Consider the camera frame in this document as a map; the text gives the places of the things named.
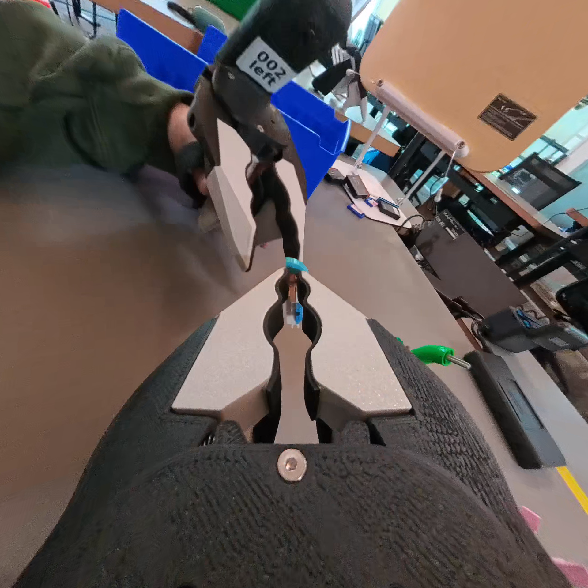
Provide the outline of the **white stand with base plate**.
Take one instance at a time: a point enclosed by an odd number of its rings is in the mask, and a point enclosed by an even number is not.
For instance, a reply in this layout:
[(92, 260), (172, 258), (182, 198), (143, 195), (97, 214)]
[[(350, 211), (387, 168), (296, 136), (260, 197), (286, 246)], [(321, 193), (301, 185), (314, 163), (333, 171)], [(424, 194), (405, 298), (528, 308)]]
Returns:
[[(432, 115), (425, 113), (421, 107), (419, 107), (414, 101), (405, 97), (404, 94), (402, 94), (402, 92), (400, 92), (400, 90), (398, 90), (398, 88), (390, 81), (380, 77), (378, 80), (375, 80), (375, 87), (370, 90), (370, 92), (375, 98), (384, 104), (382, 115), (376, 122), (369, 138), (364, 142), (364, 146), (359, 156), (356, 158), (354, 165), (351, 166), (350, 164), (336, 162), (334, 167), (340, 170), (345, 176), (351, 173), (358, 174), (364, 181), (371, 197), (375, 199), (383, 198), (394, 203), (393, 200), (388, 197), (385, 189), (375, 177), (369, 172), (362, 171), (365, 155), (371, 147), (374, 147), (375, 139), (379, 135), (379, 132), (384, 126), (388, 114), (391, 111), (394, 111), (403, 120), (410, 123), (411, 126), (417, 129), (424, 138), (435, 143), (441, 150), (440, 157), (442, 157), (444, 153), (448, 153), (450, 155), (450, 164), (452, 164), (455, 159), (462, 159), (469, 154), (469, 144), (461, 135), (450, 129), (444, 123), (438, 121)], [(378, 208), (370, 208), (365, 204), (364, 200), (351, 197), (343, 183), (341, 187), (349, 199), (348, 204), (354, 203), (357, 208), (365, 214), (366, 218), (393, 227), (411, 227), (408, 217), (401, 210), (401, 218), (399, 220), (394, 220), (383, 215)]]

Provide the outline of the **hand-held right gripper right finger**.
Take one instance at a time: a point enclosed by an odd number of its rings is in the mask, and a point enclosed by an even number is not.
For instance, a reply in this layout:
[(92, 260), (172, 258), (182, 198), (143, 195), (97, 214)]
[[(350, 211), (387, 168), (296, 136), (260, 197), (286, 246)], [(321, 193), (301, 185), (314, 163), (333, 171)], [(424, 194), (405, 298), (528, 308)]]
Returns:
[(305, 356), (304, 398), (312, 420), (365, 422), (412, 410), (385, 352), (362, 312), (311, 275), (299, 283)]

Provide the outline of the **blue plastic bin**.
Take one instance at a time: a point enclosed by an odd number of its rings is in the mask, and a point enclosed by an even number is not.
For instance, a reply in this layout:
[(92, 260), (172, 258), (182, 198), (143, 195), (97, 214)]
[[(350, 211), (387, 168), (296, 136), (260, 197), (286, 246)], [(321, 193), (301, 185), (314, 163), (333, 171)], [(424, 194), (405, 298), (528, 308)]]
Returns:
[[(213, 27), (193, 54), (125, 9), (119, 11), (116, 36), (134, 50), (152, 77), (187, 92), (194, 90), (198, 78), (227, 40)], [(351, 123), (339, 120), (334, 108), (293, 81), (276, 92), (271, 101), (289, 128), (310, 199), (345, 150)]]

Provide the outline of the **long black flat box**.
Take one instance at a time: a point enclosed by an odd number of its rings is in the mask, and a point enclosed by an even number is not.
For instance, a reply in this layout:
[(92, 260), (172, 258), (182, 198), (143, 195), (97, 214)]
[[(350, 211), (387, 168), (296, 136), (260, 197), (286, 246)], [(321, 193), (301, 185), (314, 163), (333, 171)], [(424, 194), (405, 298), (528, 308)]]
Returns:
[(464, 359), (517, 464), (527, 470), (565, 466), (562, 452), (504, 359), (477, 350)]

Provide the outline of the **black device with blue label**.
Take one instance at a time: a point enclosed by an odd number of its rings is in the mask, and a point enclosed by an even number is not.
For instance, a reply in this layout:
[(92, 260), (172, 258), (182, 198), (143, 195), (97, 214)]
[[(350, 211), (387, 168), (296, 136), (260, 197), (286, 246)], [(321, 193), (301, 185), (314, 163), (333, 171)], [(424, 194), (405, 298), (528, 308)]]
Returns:
[(567, 320), (537, 319), (512, 306), (480, 321), (478, 332), (484, 340), (511, 353), (537, 348), (575, 351), (587, 347), (587, 334)]

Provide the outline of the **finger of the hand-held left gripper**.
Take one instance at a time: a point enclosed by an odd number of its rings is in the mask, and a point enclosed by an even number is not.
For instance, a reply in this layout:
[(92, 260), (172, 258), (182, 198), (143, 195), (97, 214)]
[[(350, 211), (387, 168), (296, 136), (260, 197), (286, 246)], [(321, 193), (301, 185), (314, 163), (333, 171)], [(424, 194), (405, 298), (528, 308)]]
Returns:
[(306, 196), (298, 168), (264, 149), (251, 155), (251, 214), (254, 221), (251, 261), (257, 247), (280, 240), (284, 257), (303, 259)]
[(252, 189), (247, 181), (251, 151), (235, 128), (217, 119), (219, 155), (207, 177), (207, 186), (221, 230), (241, 269), (253, 259), (256, 222), (251, 211)]

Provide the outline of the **small blue brown lego assembly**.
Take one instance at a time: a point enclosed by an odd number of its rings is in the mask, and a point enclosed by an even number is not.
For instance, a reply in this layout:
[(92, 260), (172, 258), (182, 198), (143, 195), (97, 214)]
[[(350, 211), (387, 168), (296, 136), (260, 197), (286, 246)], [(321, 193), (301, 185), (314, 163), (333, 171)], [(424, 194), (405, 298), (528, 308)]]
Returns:
[(303, 322), (303, 306), (299, 302), (298, 275), (288, 273), (286, 281), (286, 298), (283, 302), (283, 322), (284, 326), (301, 327)]

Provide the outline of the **person's left hand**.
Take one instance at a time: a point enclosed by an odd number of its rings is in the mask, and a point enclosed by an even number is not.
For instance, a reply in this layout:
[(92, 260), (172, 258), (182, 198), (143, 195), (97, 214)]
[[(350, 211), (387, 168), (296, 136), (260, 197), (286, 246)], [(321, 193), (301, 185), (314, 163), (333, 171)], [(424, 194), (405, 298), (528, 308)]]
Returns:
[(202, 209), (209, 198), (205, 150), (189, 127), (189, 114), (187, 104), (176, 104), (168, 116), (167, 136), (180, 188), (191, 198), (193, 208)]

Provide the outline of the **tan panel with label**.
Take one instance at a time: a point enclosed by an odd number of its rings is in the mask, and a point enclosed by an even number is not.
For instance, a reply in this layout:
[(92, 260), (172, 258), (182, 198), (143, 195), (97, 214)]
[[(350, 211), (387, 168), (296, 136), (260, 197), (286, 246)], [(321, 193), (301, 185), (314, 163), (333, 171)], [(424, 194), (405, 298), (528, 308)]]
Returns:
[(380, 77), (496, 171), (587, 96), (587, 1), (399, 1), (362, 58)]

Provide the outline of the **person's left forearm green sleeve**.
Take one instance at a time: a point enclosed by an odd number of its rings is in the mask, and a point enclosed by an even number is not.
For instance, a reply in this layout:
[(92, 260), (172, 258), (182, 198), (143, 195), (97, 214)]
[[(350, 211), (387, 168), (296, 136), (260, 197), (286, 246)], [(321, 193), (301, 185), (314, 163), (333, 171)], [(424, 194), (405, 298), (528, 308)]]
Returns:
[(168, 120), (193, 94), (121, 40), (87, 39), (36, 1), (1, 1), (1, 171), (88, 165), (177, 175)]

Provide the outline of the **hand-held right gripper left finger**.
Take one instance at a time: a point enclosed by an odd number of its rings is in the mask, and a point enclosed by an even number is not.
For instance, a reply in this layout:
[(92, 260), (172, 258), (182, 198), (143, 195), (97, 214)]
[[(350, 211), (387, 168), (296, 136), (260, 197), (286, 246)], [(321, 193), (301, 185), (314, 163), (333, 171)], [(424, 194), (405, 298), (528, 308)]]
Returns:
[(172, 402), (179, 415), (236, 422), (254, 443), (274, 443), (282, 411), (279, 351), (283, 328), (279, 269), (213, 320)]

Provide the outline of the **large black flat case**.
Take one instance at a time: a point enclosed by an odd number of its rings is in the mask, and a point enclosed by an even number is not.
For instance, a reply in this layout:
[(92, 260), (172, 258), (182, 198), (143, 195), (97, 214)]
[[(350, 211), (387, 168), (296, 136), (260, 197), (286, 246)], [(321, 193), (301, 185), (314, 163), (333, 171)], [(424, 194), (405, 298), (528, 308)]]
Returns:
[(416, 251), (432, 282), (451, 299), (461, 298), (487, 317), (508, 307), (523, 307), (524, 294), (468, 233), (448, 231), (436, 220), (425, 223)]

